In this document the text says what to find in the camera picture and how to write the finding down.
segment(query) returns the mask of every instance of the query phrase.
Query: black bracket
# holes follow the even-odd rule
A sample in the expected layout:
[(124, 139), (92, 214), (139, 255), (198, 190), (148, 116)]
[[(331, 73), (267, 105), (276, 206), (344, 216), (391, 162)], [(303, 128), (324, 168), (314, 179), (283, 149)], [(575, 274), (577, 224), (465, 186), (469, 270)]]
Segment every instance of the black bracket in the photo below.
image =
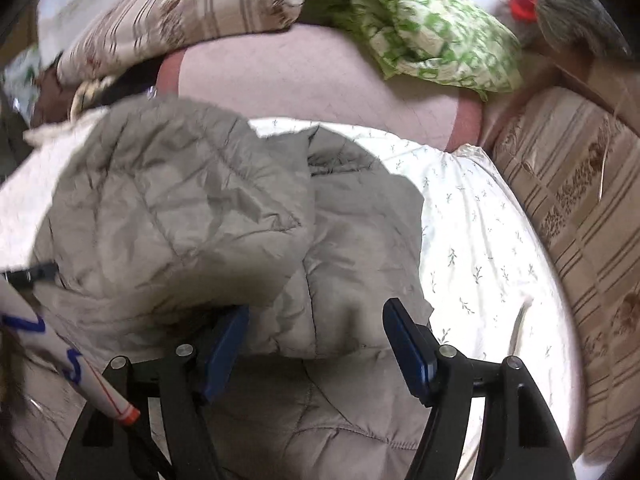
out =
[(0, 277), (6, 279), (16, 290), (29, 290), (38, 280), (51, 281), (58, 273), (58, 264), (46, 262), (30, 267), (29, 269), (9, 270), (0, 272)]
[(474, 480), (575, 480), (558, 426), (520, 358), (468, 359), (415, 324), (398, 298), (385, 303), (382, 319), (409, 391), (431, 407), (406, 480), (456, 478), (472, 397), (485, 398)]
[[(190, 343), (155, 361), (113, 358), (103, 376), (140, 418), (125, 428), (85, 406), (56, 480), (158, 480), (158, 473), (165, 480), (224, 480), (200, 409), (224, 389), (248, 316), (245, 306), (217, 310)], [(170, 460), (152, 439), (149, 397), (160, 399)]]

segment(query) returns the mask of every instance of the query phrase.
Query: metal screw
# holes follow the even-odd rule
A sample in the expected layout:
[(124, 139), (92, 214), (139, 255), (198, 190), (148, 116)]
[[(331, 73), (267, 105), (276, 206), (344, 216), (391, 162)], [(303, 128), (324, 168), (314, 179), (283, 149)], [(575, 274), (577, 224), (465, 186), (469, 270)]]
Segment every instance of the metal screw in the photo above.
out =
[(113, 368), (114, 370), (120, 370), (121, 368), (124, 367), (124, 365), (127, 364), (127, 359), (126, 357), (122, 357), (121, 355), (119, 355), (118, 357), (114, 357), (111, 360), (111, 368)]
[(451, 345), (442, 345), (440, 347), (440, 355), (443, 357), (455, 357), (458, 351)]
[(193, 354), (193, 346), (185, 343), (184, 345), (178, 346), (178, 348), (175, 349), (175, 353), (180, 357), (187, 357), (187, 355)]
[(513, 368), (514, 370), (520, 370), (520, 368), (522, 368), (524, 364), (522, 363), (522, 360), (519, 357), (516, 357), (515, 355), (510, 355), (509, 357), (507, 357), (507, 366), (509, 368)]

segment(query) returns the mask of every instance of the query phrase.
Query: dark fabric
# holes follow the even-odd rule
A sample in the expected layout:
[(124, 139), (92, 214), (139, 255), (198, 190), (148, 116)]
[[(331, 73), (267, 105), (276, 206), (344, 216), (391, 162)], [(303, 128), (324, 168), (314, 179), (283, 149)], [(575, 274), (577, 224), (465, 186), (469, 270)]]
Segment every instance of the dark fabric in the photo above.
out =
[(31, 147), (22, 139), (26, 129), (24, 119), (11, 108), (6, 95), (0, 90), (0, 184), (31, 153)]
[(163, 61), (164, 56), (159, 56), (132, 66), (109, 86), (90, 108), (111, 106), (125, 97), (148, 91), (155, 86)]

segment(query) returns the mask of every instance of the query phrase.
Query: bed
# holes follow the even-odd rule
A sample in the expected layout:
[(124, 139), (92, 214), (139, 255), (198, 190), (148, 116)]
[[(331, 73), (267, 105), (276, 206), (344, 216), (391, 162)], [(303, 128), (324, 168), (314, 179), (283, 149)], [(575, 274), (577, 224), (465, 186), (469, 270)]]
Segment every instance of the bed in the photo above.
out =
[[(56, 179), (103, 109), (73, 127), (47, 126), (28, 134), (40, 147), (0, 189), (0, 268), (28, 264)], [(311, 121), (262, 118), (260, 136), (302, 130)], [(407, 177), (424, 197), (420, 281), (434, 306), (431, 325), (441, 343), (468, 357), (501, 361), (521, 356), (548, 402), (570, 452), (582, 426), (582, 367), (574, 324), (553, 265), (509, 187), (480, 148), (454, 153), (374, 128), (323, 123)], [(30, 363), (28, 380), (38, 366)], [(51, 478), (74, 415), (60, 416), (50, 387), (23, 389), (26, 415), (14, 431), (17, 448), (43, 478)], [(458, 477), (470, 479), (478, 449), (482, 401), (475, 400)]]

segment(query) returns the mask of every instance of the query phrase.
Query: red hair tie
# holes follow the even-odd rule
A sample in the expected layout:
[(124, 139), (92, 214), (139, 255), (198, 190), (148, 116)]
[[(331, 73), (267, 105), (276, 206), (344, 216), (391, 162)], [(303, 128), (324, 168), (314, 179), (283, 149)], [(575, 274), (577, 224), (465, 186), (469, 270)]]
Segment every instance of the red hair tie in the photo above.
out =
[(535, 23), (538, 20), (536, 16), (537, 2), (538, 0), (509, 0), (511, 15), (519, 22)]

